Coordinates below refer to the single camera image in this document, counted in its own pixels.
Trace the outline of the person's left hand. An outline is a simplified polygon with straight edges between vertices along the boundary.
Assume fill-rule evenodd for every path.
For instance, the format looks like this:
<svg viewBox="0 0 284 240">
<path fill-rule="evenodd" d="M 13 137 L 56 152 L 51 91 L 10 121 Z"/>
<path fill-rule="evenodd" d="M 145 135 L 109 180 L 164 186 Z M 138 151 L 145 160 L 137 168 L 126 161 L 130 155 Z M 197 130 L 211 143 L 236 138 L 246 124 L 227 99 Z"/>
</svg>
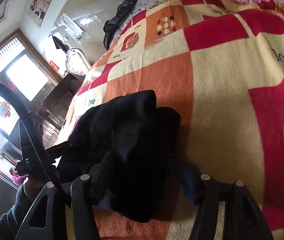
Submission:
<svg viewBox="0 0 284 240">
<path fill-rule="evenodd" d="M 34 202 L 42 188 L 49 180 L 43 176 L 28 175 L 24 180 L 23 188 L 26 197 L 30 202 Z"/>
</svg>

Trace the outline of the person's left forearm grey sleeve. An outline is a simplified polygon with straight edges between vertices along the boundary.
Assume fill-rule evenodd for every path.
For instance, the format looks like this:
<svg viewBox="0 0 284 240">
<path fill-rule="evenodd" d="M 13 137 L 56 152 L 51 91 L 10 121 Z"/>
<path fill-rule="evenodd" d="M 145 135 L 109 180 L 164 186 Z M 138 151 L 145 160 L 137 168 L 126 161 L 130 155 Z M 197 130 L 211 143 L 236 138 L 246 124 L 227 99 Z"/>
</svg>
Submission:
<svg viewBox="0 0 284 240">
<path fill-rule="evenodd" d="M 17 191 L 15 204 L 0 217 L 0 239 L 15 239 L 32 202 L 21 185 Z"/>
</svg>

